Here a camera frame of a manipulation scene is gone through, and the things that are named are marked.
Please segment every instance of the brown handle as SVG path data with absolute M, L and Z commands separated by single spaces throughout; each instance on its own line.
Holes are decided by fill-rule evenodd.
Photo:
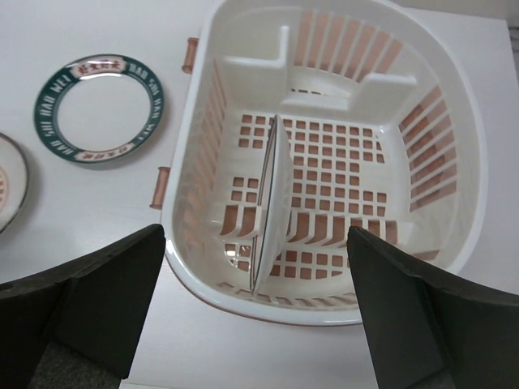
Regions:
M 152 203 L 149 206 L 153 209 L 162 209 L 164 202 L 165 188 L 168 186 L 169 168 L 161 166 L 159 168 L 159 175 L 157 177 L 157 184 L 155 185 L 155 192 L 153 192 Z
M 196 49 L 198 48 L 198 38 L 189 38 L 187 40 L 186 57 L 182 65 L 182 71 L 187 74 L 193 72 L 193 65 L 195 65 Z

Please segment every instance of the dish rack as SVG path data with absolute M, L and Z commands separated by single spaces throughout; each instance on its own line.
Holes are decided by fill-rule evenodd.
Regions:
M 385 1 L 228 0 L 196 56 L 161 220 L 169 264 L 198 298 L 279 323 L 359 323 L 350 225 L 461 269 L 486 203 L 483 125 L 463 70 L 419 21 Z M 252 295 L 277 114 L 294 163 L 290 226 Z

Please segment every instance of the white tabletop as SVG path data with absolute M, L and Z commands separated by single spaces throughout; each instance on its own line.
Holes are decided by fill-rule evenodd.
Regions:
M 190 76 L 180 71 L 213 0 L 4 0 L 0 8 L 0 131 L 31 169 L 28 201 L 0 235 L 0 282 L 87 254 L 147 224 L 157 167 L 169 166 Z M 483 232 L 461 275 L 519 293 L 519 91 L 504 21 L 410 10 L 458 56 L 487 132 L 490 190 Z M 139 59 L 169 100 L 163 128 L 126 159 L 97 169 L 60 160 L 37 138 L 32 109 L 64 64 L 94 53 Z M 131 383 L 162 387 L 374 388 L 362 326 L 302 328 L 220 312 L 194 298 L 163 264 Z

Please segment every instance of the plate center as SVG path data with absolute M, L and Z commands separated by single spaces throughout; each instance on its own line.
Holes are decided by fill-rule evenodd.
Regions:
M 146 123 L 148 93 L 125 75 L 102 75 L 77 83 L 58 109 L 63 137 L 86 151 L 102 152 L 132 140 Z

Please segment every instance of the white plate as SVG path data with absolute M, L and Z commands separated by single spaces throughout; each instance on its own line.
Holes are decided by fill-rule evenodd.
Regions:
M 290 222 L 293 169 L 286 129 L 279 115 L 276 115 L 268 133 L 259 184 L 258 207 L 266 211 L 264 231 L 252 241 L 250 288 L 253 295 L 268 278 L 286 241 Z
M 133 58 L 98 54 L 74 61 L 47 81 L 36 99 L 41 142 L 65 160 L 116 160 L 157 128 L 164 92 L 151 69 Z
M 16 143 L 0 133 L 0 233 L 13 221 L 24 203 L 28 169 Z

